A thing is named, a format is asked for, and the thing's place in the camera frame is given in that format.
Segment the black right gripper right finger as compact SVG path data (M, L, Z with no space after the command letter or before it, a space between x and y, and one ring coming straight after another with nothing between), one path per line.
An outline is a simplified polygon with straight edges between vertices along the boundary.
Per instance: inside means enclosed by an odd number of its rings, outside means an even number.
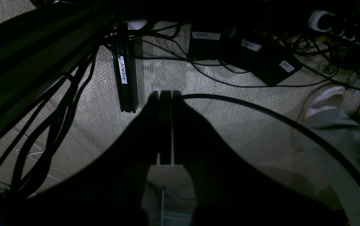
M342 226L340 212L289 189L243 160L213 126L185 103L213 99L242 105L272 116L298 131L301 125L272 110L243 100L174 92L176 160L192 178L197 208L193 226Z

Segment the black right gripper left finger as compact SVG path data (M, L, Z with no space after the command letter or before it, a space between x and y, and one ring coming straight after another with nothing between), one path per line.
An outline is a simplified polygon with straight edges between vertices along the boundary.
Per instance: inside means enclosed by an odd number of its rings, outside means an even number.
M153 137L159 93L89 166L41 194L37 226L146 226L141 209L146 177L156 160Z

